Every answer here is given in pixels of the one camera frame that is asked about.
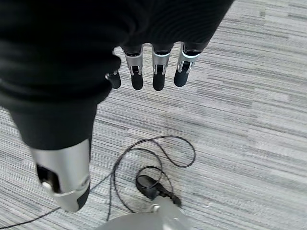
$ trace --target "robotic hand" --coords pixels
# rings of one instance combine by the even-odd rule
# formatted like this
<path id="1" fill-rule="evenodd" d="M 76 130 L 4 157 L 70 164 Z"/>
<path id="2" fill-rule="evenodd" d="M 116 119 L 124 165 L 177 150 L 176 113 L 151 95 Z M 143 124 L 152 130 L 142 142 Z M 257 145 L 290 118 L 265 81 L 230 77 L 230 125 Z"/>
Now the robotic hand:
<path id="1" fill-rule="evenodd" d="M 136 90 L 142 44 L 153 48 L 153 87 L 163 89 L 169 54 L 181 51 L 181 87 L 233 0 L 4 1 L 0 3 L 0 105 L 30 147 L 42 186 L 76 212 L 90 188 L 97 105 L 120 87 L 121 46 Z"/>

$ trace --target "floor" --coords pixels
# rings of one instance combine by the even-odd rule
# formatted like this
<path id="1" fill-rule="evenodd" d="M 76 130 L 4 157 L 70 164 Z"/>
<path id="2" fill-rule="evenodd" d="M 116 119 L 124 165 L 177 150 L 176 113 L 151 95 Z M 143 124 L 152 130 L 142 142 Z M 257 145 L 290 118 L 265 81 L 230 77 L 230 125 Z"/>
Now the floor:
<path id="1" fill-rule="evenodd" d="M 195 146 L 196 162 L 187 169 L 163 163 L 192 229 L 306 230 L 306 15 L 305 0 L 237 0 L 182 88 L 173 84 L 176 44 L 161 92 L 152 88 L 149 46 L 144 48 L 144 88 L 139 92 L 133 90 L 117 49 L 123 60 L 122 86 L 99 105 L 92 185 L 132 143 L 179 135 Z M 189 158 L 183 144 L 162 144 L 172 157 Z M 4 110 L 0 146 L 0 227 L 56 208 L 37 182 L 29 151 Z M 129 173 L 151 163 L 154 159 L 136 152 L 119 169 L 122 197 L 136 210 L 147 201 Z M 107 183 L 101 184 L 80 212 L 58 210 L 12 229 L 94 229 L 105 221 L 107 194 Z M 126 213 L 114 198 L 111 218 Z"/>

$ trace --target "striped carpet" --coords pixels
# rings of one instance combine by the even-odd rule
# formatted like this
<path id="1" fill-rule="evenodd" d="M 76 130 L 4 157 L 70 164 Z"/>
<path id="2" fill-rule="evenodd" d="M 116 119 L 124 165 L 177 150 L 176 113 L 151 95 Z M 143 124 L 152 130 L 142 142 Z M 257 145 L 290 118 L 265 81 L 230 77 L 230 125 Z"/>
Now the striped carpet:
<path id="1" fill-rule="evenodd" d="M 179 135 L 197 160 L 165 171 L 195 230 L 307 230 L 307 2 L 237 0 L 183 88 L 173 84 L 179 44 L 165 88 L 152 88 L 151 49 L 144 48 L 144 88 L 133 90 L 123 54 L 122 86 L 99 105 L 94 125 L 92 185 L 142 138 Z M 188 161 L 186 145 L 162 141 Z M 154 146 L 148 147 L 160 153 Z M 135 210 L 148 203 L 133 180 L 137 166 L 156 164 L 135 152 L 120 166 L 122 197 Z M 78 213 L 58 210 L 12 229 L 90 230 L 105 222 L 108 186 L 91 192 Z M 40 187 L 27 147 L 0 110 L 0 227 L 56 208 Z M 111 218 L 128 213 L 114 198 Z"/>

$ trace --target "black cable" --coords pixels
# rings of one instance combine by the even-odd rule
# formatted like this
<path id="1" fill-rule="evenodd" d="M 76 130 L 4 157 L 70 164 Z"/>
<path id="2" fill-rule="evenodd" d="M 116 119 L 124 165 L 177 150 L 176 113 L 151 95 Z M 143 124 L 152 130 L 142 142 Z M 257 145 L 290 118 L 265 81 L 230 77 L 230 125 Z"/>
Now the black cable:
<path id="1" fill-rule="evenodd" d="M 187 144 L 190 145 L 192 151 L 193 151 L 193 159 L 191 160 L 191 162 L 187 165 L 181 165 L 181 164 L 177 164 L 176 162 L 174 162 L 170 157 L 169 155 L 166 153 L 166 151 L 164 150 L 164 148 L 155 140 L 157 139 L 163 139 L 163 138 L 176 138 L 176 139 L 180 139 L 180 140 L 183 140 L 184 142 L 186 142 Z M 119 192 L 118 192 L 118 188 L 117 188 L 117 184 L 116 184 L 116 170 L 118 168 L 118 166 L 120 165 L 120 162 L 121 160 L 124 158 L 124 156 L 131 152 L 131 151 L 135 151 L 135 150 L 141 150 L 141 151 L 144 151 L 144 152 L 147 152 L 153 156 L 156 157 L 157 161 L 159 162 L 160 164 L 160 168 L 156 167 L 156 166 L 145 166 L 143 168 L 141 168 L 137 174 L 136 174 L 136 180 L 141 176 L 141 172 L 143 172 L 145 169 L 155 169 L 155 170 L 158 170 L 160 171 L 160 175 L 159 175 L 159 178 L 158 180 L 151 186 L 148 186 L 148 187 L 143 187 L 145 189 L 150 189 L 150 188 L 153 188 L 154 186 L 156 186 L 159 181 L 161 180 L 162 178 L 162 175 L 164 175 L 169 184 L 170 184 L 170 187 L 171 187 L 171 198 L 174 199 L 174 188 L 172 186 L 172 183 L 169 179 L 169 177 L 166 175 L 166 173 L 163 171 L 163 165 L 162 165 L 162 162 L 159 158 L 159 156 L 154 153 L 153 151 L 151 150 L 148 150 L 148 149 L 144 149 L 144 148 L 134 148 L 135 146 L 137 145 L 140 145 L 142 143 L 145 143 L 145 142 L 152 142 L 154 143 L 156 146 L 159 147 L 159 149 L 163 152 L 163 154 L 166 156 L 166 158 L 175 166 L 179 167 L 179 168 L 187 168 L 189 166 L 191 166 L 194 162 L 195 162 L 195 159 L 196 159 L 196 152 L 195 152 L 195 149 L 193 147 L 193 145 L 186 139 L 182 138 L 182 137 L 179 137 L 179 136 L 174 136 L 174 135 L 169 135 L 169 136 L 161 136 L 161 137 L 155 137 L 155 138 L 150 138 L 150 139 L 142 139 L 142 140 L 139 140 L 138 142 L 136 142 L 135 144 L 131 145 L 130 147 L 128 147 L 124 153 L 117 159 L 116 163 L 114 164 L 113 166 L 113 169 L 112 169 L 112 172 L 110 172 L 104 179 L 102 179 L 99 183 L 97 183 L 94 187 L 91 188 L 90 191 L 93 191 L 95 188 L 97 188 L 101 183 L 103 183 L 108 177 L 110 177 L 110 183 L 109 183 L 109 205 L 108 205 L 108 215 L 107 215 L 107 218 L 106 218 L 106 221 L 109 221 L 109 218 L 110 218 L 110 215 L 111 215 L 111 207 L 112 207 L 112 185 L 114 185 L 114 190 L 116 192 L 116 195 L 118 196 L 119 200 L 121 201 L 121 203 L 123 204 L 123 206 L 125 206 L 130 212 L 134 213 L 135 211 L 133 211 L 124 201 L 123 199 L 121 198 Z M 57 210 L 59 210 L 60 207 L 56 208 L 56 209 L 53 209 L 51 210 L 50 212 L 48 213 L 45 213 L 37 218 L 34 218 L 32 220 L 29 220 L 29 221 L 25 221 L 25 222 L 22 222 L 22 223 L 18 223 L 18 224 L 13 224 L 13 225 L 9 225 L 9 226 L 6 226 L 6 227 L 1 227 L 1 229 L 8 229 L 8 228 L 12 228 L 12 227 L 16 227 L 16 226 L 20 226 L 20 225 L 23 225 L 23 224 L 28 224 L 28 223 L 31 223 L 33 221 L 36 221 L 38 219 L 41 219 Z"/>

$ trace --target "black fingertip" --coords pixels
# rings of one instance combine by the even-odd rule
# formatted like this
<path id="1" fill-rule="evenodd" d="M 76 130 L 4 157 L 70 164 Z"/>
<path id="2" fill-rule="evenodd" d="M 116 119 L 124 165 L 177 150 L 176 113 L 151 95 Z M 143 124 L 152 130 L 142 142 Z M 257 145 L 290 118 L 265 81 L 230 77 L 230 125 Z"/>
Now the black fingertip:
<path id="1" fill-rule="evenodd" d="M 153 88 L 156 91 L 161 91 L 164 88 L 165 74 L 157 73 L 153 74 Z"/>
<path id="2" fill-rule="evenodd" d="M 120 87 L 121 80 L 120 80 L 120 76 L 119 76 L 118 72 L 117 72 L 117 74 L 110 74 L 108 79 L 111 82 L 113 89 L 118 89 Z"/>
<path id="3" fill-rule="evenodd" d="M 135 90 L 140 90 L 141 88 L 143 88 L 143 75 L 134 73 L 134 75 L 131 76 L 131 82 Z"/>
<path id="4" fill-rule="evenodd" d="M 178 87 L 182 87 L 187 83 L 188 80 L 188 73 L 185 69 L 181 71 L 181 73 L 176 70 L 175 77 L 174 77 L 174 83 Z"/>

